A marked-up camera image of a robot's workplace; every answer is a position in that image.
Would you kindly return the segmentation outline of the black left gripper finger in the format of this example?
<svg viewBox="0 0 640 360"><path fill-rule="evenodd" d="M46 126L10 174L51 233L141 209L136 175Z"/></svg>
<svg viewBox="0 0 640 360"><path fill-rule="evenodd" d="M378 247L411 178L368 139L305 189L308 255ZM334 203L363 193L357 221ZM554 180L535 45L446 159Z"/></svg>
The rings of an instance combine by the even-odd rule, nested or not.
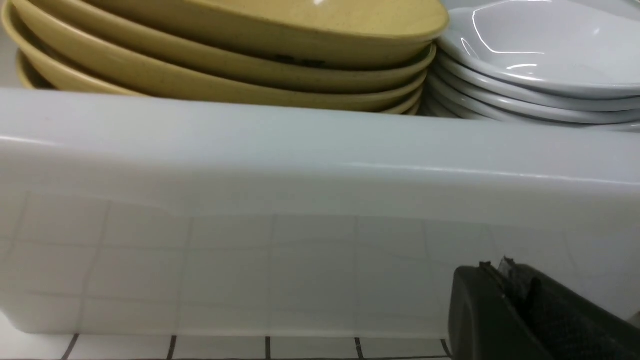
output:
<svg viewBox="0 0 640 360"><path fill-rule="evenodd" d="M637 327L507 257L455 269L448 336L454 360L640 357Z"/></svg>

